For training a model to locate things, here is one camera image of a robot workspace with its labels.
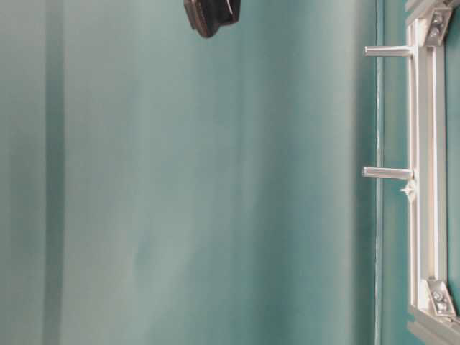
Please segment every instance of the black object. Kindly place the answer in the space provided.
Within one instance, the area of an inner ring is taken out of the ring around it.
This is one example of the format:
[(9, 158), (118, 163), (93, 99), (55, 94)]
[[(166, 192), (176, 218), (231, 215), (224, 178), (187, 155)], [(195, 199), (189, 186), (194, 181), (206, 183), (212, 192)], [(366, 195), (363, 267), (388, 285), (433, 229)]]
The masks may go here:
[(184, 0), (192, 29), (213, 37), (219, 27), (238, 22), (242, 0)]

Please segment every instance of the bolt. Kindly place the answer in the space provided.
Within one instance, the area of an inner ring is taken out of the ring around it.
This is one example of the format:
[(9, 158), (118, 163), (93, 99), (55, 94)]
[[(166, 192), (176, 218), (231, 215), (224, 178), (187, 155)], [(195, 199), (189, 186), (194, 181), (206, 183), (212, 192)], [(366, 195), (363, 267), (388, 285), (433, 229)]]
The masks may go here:
[(444, 299), (443, 297), (443, 294), (442, 293), (439, 293), (438, 291), (435, 291), (433, 293), (433, 299), (436, 301), (436, 302), (442, 302), (442, 300)]
[(444, 302), (438, 303), (437, 306), (439, 311), (447, 311), (447, 304), (445, 304)]
[(434, 12), (433, 24), (435, 25), (443, 24), (443, 21), (444, 21), (443, 15), (439, 12)]
[(437, 37), (437, 36), (439, 36), (440, 33), (441, 33), (441, 31), (437, 27), (434, 27), (430, 31), (430, 37)]

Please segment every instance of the metal rod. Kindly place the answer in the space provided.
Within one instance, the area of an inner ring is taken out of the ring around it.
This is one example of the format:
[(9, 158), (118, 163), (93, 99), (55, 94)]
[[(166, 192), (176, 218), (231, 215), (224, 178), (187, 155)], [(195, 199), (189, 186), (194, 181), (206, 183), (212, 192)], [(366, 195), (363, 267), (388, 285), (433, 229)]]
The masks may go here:
[(365, 178), (394, 178), (396, 180), (410, 180), (414, 177), (411, 169), (389, 169), (387, 167), (363, 167), (362, 175)]
[(382, 56), (382, 57), (399, 57), (410, 58), (413, 55), (412, 47), (407, 45), (403, 46), (390, 46), (390, 47), (365, 47), (364, 56)]

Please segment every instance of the metal peg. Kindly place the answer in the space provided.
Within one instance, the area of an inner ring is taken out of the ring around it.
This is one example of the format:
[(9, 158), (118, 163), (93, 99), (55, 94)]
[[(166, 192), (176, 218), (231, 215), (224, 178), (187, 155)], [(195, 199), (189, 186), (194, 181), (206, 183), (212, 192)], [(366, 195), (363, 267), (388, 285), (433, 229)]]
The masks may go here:
[(394, 178), (396, 180), (411, 180), (414, 172), (411, 169), (389, 169), (387, 167), (363, 167), (365, 178)]
[(412, 47), (407, 45), (391, 47), (365, 47), (364, 56), (410, 58), (413, 55)]

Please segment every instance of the silver frame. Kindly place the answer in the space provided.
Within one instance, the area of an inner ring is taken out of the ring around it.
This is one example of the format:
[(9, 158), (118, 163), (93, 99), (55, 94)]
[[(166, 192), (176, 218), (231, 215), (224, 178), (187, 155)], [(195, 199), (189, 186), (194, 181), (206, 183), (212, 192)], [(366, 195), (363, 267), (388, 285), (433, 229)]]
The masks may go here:
[[(458, 5), (460, 0), (409, 0), (407, 45), (364, 51), (366, 56), (408, 59), (408, 169), (365, 167), (363, 176), (408, 181), (402, 191), (408, 197), (409, 213), (408, 308), (415, 318), (408, 328), (427, 344), (460, 344), (460, 318), (447, 276), (443, 44)], [(438, 302), (433, 294), (440, 298)]]

